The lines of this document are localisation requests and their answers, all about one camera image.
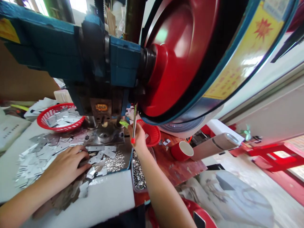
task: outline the left hand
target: left hand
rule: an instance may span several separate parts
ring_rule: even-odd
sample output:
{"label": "left hand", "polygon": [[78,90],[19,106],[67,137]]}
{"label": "left hand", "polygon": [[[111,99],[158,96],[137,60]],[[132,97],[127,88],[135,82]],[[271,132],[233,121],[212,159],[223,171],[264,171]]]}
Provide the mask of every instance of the left hand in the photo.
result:
{"label": "left hand", "polygon": [[90,164],[85,164],[78,168],[83,158],[90,158],[84,146],[69,147],[55,158],[37,181],[48,184],[57,194],[91,167]]}

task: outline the red table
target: red table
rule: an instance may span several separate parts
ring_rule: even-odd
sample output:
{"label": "red table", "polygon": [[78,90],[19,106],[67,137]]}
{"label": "red table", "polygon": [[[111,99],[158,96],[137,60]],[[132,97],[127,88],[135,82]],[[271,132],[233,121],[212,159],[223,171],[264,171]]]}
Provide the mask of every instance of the red table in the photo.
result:
{"label": "red table", "polygon": [[[171,142],[168,144],[168,150],[166,150],[166,147],[164,145],[156,145],[153,147],[156,161],[158,166],[174,186],[187,181],[191,177],[196,176],[204,170],[207,170],[207,167],[202,161],[192,161],[189,159],[187,161],[180,162],[176,161],[172,157],[170,147],[176,143],[179,143],[180,141],[184,141],[183,139],[168,135],[164,132],[161,133],[161,139],[163,141],[165,139],[169,139]],[[139,206],[141,204],[144,204],[145,201],[148,201],[150,197],[148,193],[134,192],[134,199],[135,206]]]}

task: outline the yellow poster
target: yellow poster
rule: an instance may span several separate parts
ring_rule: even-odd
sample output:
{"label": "yellow poster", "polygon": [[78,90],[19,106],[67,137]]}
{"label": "yellow poster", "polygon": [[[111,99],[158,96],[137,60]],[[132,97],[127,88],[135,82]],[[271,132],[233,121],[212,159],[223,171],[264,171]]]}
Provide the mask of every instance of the yellow poster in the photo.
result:
{"label": "yellow poster", "polygon": [[12,23],[6,18],[2,18],[0,20],[0,37],[16,43],[20,43],[15,28],[13,27]]}
{"label": "yellow poster", "polygon": [[231,60],[203,97],[225,100],[253,72],[274,43],[284,22],[268,14],[263,5],[261,1]]}

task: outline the red cup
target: red cup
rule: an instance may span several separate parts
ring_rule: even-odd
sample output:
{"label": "red cup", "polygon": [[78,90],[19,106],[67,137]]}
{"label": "red cup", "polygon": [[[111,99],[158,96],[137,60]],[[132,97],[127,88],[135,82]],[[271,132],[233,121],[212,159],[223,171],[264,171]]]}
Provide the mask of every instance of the red cup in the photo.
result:
{"label": "red cup", "polygon": [[189,143],[181,141],[171,147],[172,156],[178,161],[186,161],[194,155],[193,148]]}

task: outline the pile of metal pieces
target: pile of metal pieces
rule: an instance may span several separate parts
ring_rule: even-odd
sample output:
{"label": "pile of metal pieces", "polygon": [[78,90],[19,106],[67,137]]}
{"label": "pile of metal pieces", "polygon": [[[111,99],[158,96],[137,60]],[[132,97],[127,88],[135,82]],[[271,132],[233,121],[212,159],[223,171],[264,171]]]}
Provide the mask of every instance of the pile of metal pieces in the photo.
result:
{"label": "pile of metal pieces", "polygon": [[41,134],[30,139],[33,146],[19,155],[15,187],[24,189],[34,183],[54,161],[56,156],[70,146],[82,145],[87,130],[74,134]]}
{"label": "pile of metal pieces", "polygon": [[46,119],[49,127],[66,127],[82,118],[76,108],[63,108]]}
{"label": "pile of metal pieces", "polygon": [[133,151],[132,163],[134,187],[138,191],[145,190],[147,188],[147,184],[135,150]]}
{"label": "pile of metal pieces", "polygon": [[[58,154],[70,146],[86,145],[91,137],[92,131],[79,129],[73,133],[41,134],[31,138],[33,146],[21,153],[17,161],[20,166],[16,175],[15,187],[24,189],[31,185]],[[125,167],[124,155],[120,151],[116,151],[117,146],[95,145],[86,146],[86,149],[90,159],[81,162],[79,166],[89,163],[92,167],[45,203],[46,207],[50,207],[49,209],[54,208],[57,215],[78,198],[87,197],[89,183],[94,178],[120,171]],[[36,217],[44,214],[45,211],[35,213]]]}
{"label": "pile of metal pieces", "polygon": [[86,176],[91,180],[107,173],[118,172],[125,166],[124,155],[120,151],[116,151],[116,146],[100,145],[86,148],[90,153],[90,159],[80,163],[80,165],[86,163],[92,165]]}

